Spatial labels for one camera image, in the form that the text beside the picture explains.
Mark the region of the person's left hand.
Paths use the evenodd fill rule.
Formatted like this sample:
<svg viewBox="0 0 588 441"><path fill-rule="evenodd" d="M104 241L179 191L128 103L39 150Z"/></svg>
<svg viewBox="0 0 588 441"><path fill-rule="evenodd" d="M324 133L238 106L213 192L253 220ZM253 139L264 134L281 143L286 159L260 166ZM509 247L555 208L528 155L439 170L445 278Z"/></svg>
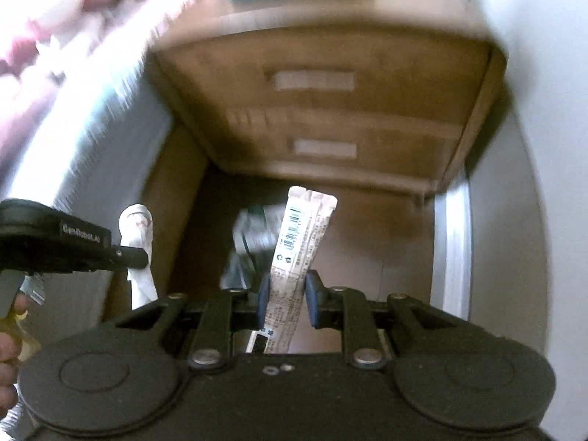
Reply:
<svg viewBox="0 0 588 441"><path fill-rule="evenodd" d="M22 351L22 343L7 330L1 330L0 334L1 378L0 378L0 403L1 418L4 419L8 411L18 403L18 394L15 383L18 377L17 361Z"/></svg>

